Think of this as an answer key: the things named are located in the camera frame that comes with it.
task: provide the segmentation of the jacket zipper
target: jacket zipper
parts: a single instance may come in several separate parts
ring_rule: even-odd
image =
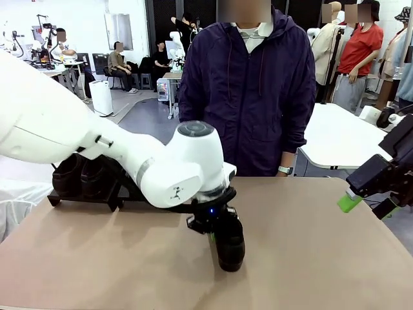
[[[245,77],[244,77],[244,84],[243,84],[243,94],[241,96],[241,105],[239,106],[239,117],[238,117],[238,124],[237,124],[237,143],[236,143],[236,148],[235,148],[235,156],[234,156],[234,161],[235,164],[238,164],[238,148],[239,148],[239,137],[240,137],[240,129],[241,129],[241,117],[243,115],[243,108],[244,108],[244,100],[245,100],[245,90],[247,89],[247,79],[248,79],[248,70],[250,68],[250,59],[251,59],[251,54],[248,54],[248,62],[247,62],[247,69],[245,69]]]

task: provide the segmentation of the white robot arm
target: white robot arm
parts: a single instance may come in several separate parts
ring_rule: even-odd
[[[33,163],[62,161],[76,151],[91,160],[114,158],[159,208],[213,200],[236,173],[223,161],[217,131],[205,123],[180,124],[165,146],[96,116],[65,87],[3,51],[0,66],[2,155]],[[13,88],[14,80],[23,85]]]
[[[181,35],[178,31],[173,31],[170,33],[170,38],[176,44],[176,49],[169,50],[170,55],[172,56],[172,71],[178,71],[180,62],[184,61],[185,58],[185,50],[183,49],[183,45],[181,42]]]

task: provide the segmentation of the woman in red shirt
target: woman in red shirt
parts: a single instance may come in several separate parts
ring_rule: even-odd
[[[366,10],[370,13],[367,16],[363,14]],[[351,112],[357,109],[372,61],[379,56],[383,42],[383,29],[375,24],[379,21],[379,10],[380,3],[375,0],[364,0],[358,6],[358,16],[363,18],[363,26],[359,25],[354,31],[341,56],[340,75],[332,102]]]

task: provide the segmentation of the black chair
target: black chair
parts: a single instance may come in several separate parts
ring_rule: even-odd
[[[113,76],[113,75],[110,74],[108,67],[103,68],[103,72],[105,73],[105,76],[107,77],[107,78],[106,78],[107,81],[109,80],[109,78],[113,78],[113,80],[112,80],[112,87],[110,87],[110,89],[114,89],[116,76]],[[125,90],[125,89],[123,88],[122,79],[121,79],[120,77],[118,77],[118,79],[119,79],[120,82],[121,82],[121,88],[122,88],[122,90]]]

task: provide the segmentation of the white table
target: white table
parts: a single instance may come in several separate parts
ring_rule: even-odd
[[[359,119],[343,108],[316,103],[305,131],[305,157],[319,168],[357,169],[375,154],[391,160],[378,144],[386,132]]]
[[[80,83],[82,85],[83,99],[86,99],[85,84],[83,83],[82,72],[80,71],[80,65],[83,64],[83,61],[64,61],[63,64],[66,67],[77,67],[77,71],[79,72]]]

